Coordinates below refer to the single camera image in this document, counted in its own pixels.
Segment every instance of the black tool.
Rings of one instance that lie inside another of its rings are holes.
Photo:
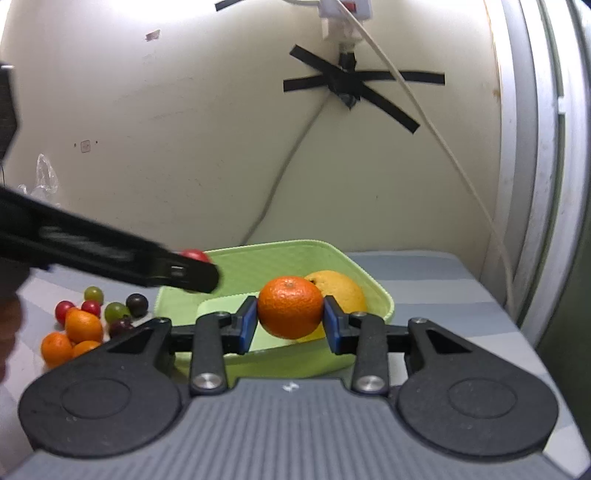
[[[350,390],[229,388],[223,355],[248,351],[254,297],[195,325],[150,320],[27,388],[19,416],[37,451],[8,478],[567,478],[541,453],[558,405],[538,378],[427,319],[385,325],[326,297],[323,324],[333,353],[356,355]],[[165,375],[178,351],[192,352],[183,384]],[[405,355],[401,387],[389,352]]]
[[[135,285],[211,292],[213,264],[0,188],[0,256],[47,269],[53,263]]]

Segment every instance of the small orange fruit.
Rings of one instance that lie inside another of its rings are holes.
[[[295,340],[312,333],[322,320],[322,311],[322,293],[301,277],[275,278],[258,296],[261,325],[279,338]]]
[[[85,340],[103,341],[103,326],[96,315],[84,310],[68,310],[66,313],[66,335],[73,342]]]
[[[94,340],[84,340],[80,342],[72,349],[72,358],[82,355],[83,353],[90,352],[93,348],[100,346],[100,342]]]
[[[49,368],[65,364],[72,358],[70,339],[60,332],[52,332],[41,341],[41,356]]]

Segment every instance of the electrical cable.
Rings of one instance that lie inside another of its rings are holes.
[[[306,135],[308,134],[308,132],[310,131],[312,126],[316,123],[316,120],[318,120],[318,117],[320,116],[320,114],[322,113],[322,110],[324,110],[324,107],[328,103],[331,94],[332,94],[331,92],[326,93],[326,96],[322,100],[320,106],[314,112],[314,115],[312,115],[310,120],[308,120],[308,123],[306,123],[306,125],[305,125],[304,129],[301,131],[300,135],[295,139],[295,143],[294,143],[293,147],[291,147],[291,150],[289,151],[285,160],[283,161],[281,168],[279,169],[279,172],[275,176],[275,180],[273,181],[273,185],[271,186],[271,190],[269,191],[269,195],[267,196],[267,199],[265,200],[265,204],[261,210],[261,213],[259,214],[257,219],[254,221],[254,223],[251,225],[251,227],[248,229],[248,232],[246,233],[246,235],[244,235],[244,237],[242,238],[242,241],[240,242],[240,246],[244,246],[248,243],[248,241],[251,239],[251,237],[255,233],[256,229],[259,227],[259,225],[262,223],[262,221],[267,216],[267,213],[269,213],[269,209],[271,208],[271,204],[273,203],[273,200],[275,198],[277,188],[279,187],[279,184],[281,183],[281,180],[283,179],[283,175],[285,174],[287,167],[289,167],[293,157],[296,156],[296,153],[300,149],[300,145],[302,144],[302,142],[306,138]]]
[[[338,4],[338,7],[341,10],[341,12],[343,12],[343,15],[345,15],[347,17],[347,19],[353,24],[353,26],[355,26],[357,28],[357,30],[359,31],[359,33],[363,37],[363,39],[369,44],[370,47],[372,47],[372,49],[376,53],[376,55],[384,62],[384,64],[387,66],[387,68],[388,68],[389,72],[392,74],[392,76],[394,76],[394,78],[396,78],[397,82],[400,84],[400,86],[402,87],[402,89],[404,90],[406,95],[408,96],[409,100],[413,103],[414,107],[417,109],[419,117],[423,120],[423,122],[427,126],[427,129],[433,134],[437,143],[439,143],[439,145],[441,146],[443,151],[446,153],[449,160],[452,162],[453,167],[458,172],[460,178],[464,182],[464,185],[466,186],[466,188],[468,189],[470,194],[472,194],[472,196],[476,199],[476,203],[478,204],[478,206],[482,210],[482,213],[484,214],[484,217],[486,219],[486,223],[488,224],[488,227],[491,231],[491,235],[495,239],[496,246],[499,251],[499,255],[501,256],[503,266],[505,267],[505,282],[506,282],[506,290],[507,290],[506,306],[507,306],[507,311],[509,313],[509,316],[511,316],[511,318],[515,319],[516,312],[515,312],[515,302],[514,302],[514,298],[513,298],[513,272],[512,272],[512,268],[511,268],[511,260],[509,259],[509,253],[507,252],[507,249],[505,247],[505,244],[503,243],[501,235],[496,230],[495,222],[493,221],[490,213],[488,213],[488,210],[486,209],[486,205],[484,204],[484,202],[482,201],[482,199],[478,195],[478,192],[476,191],[476,187],[474,186],[474,184],[470,180],[470,177],[466,173],[466,170],[464,170],[464,168],[460,164],[459,160],[453,154],[451,148],[447,145],[447,142],[444,140],[444,138],[441,136],[441,134],[439,133],[439,131],[437,130],[435,125],[433,125],[433,122],[431,122],[431,120],[429,119],[429,117],[425,113],[425,110],[423,109],[423,107],[419,103],[417,97],[415,96],[415,94],[413,93],[411,88],[409,87],[406,80],[404,80],[404,77],[402,76],[400,71],[396,68],[396,66],[392,63],[392,61],[388,58],[388,56],[384,53],[382,48],[380,48],[380,46],[376,43],[376,41],[373,39],[373,37],[368,33],[368,31],[361,24],[361,22],[359,22],[359,20],[357,20],[355,18],[355,16],[347,9],[347,7],[345,7],[339,0],[335,0],[335,2]]]

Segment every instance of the human hand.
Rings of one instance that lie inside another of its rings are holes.
[[[6,376],[6,360],[14,349],[22,323],[21,302],[16,291],[28,275],[26,265],[0,258],[0,382]]]
[[[0,304],[0,382],[6,376],[6,360],[14,349],[21,323],[21,302],[14,295]]]

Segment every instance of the orange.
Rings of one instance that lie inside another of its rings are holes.
[[[65,364],[72,358],[70,339],[60,332],[53,332],[41,341],[41,356],[49,368]]]
[[[96,315],[84,310],[70,309],[66,313],[66,335],[76,343],[85,340],[102,343],[103,325]]]
[[[347,275],[332,270],[322,270],[311,273],[305,278],[318,287],[323,297],[332,295],[344,313],[367,312],[363,290]],[[325,336],[324,328],[320,324],[314,332],[298,339],[298,342],[309,342]]]
[[[72,358],[82,355],[83,353],[90,352],[93,348],[100,346],[99,342],[94,340],[84,340],[76,345],[72,350]]]
[[[267,332],[295,340],[318,327],[323,298],[320,290],[305,278],[279,277],[262,288],[256,308]]]

